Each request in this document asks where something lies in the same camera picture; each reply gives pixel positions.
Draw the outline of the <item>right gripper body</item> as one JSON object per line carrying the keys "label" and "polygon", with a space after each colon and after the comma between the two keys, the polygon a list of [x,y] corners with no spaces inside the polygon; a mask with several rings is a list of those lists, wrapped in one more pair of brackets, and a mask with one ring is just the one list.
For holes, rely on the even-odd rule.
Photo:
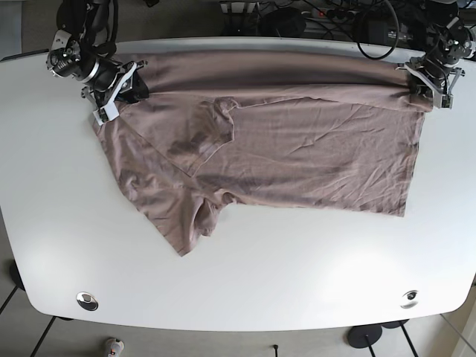
{"label": "right gripper body", "polygon": [[90,73],[81,80],[86,85],[81,91],[81,96],[94,105],[94,110],[111,106],[116,101],[120,101],[120,90],[123,84],[132,76],[140,76],[138,71],[146,66],[147,61],[143,60],[121,64],[97,59]]}

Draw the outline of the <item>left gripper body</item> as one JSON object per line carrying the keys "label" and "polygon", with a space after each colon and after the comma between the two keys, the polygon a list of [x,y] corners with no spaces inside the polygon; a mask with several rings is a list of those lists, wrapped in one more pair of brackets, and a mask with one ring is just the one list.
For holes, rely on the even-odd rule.
{"label": "left gripper body", "polygon": [[411,57],[407,62],[399,63],[396,68],[411,75],[412,87],[417,94],[428,97],[431,92],[432,102],[433,91],[452,93],[457,81],[465,76],[462,68],[444,65],[428,55]]}

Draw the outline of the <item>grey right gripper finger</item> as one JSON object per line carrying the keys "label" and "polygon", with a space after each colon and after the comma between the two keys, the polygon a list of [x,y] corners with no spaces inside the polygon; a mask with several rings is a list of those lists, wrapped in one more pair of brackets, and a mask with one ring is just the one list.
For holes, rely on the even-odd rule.
{"label": "grey right gripper finger", "polygon": [[140,76],[132,76],[120,90],[120,101],[138,103],[149,98],[149,89]]}

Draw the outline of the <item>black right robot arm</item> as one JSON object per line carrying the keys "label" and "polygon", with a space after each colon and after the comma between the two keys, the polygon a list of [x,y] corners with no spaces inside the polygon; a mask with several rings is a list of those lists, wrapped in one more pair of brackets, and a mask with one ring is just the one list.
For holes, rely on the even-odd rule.
{"label": "black right robot arm", "polygon": [[149,97],[149,89],[138,74],[147,62],[113,59],[117,34],[117,1],[63,1],[46,60],[54,76],[72,77],[84,85],[81,96],[94,105],[93,114],[100,126],[119,116],[116,102],[133,104]]}

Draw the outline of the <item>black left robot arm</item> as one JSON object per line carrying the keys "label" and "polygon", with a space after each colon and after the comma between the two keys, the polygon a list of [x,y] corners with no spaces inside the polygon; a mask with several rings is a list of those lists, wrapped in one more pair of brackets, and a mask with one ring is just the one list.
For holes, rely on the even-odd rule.
{"label": "black left robot arm", "polygon": [[151,94],[193,94],[247,105],[313,99],[397,111],[452,105],[461,59],[475,51],[457,4],[427,1],[414,32],[424,54],[402,64],[360,43],[243,37],[125,42],[122,60],[145,60]]}

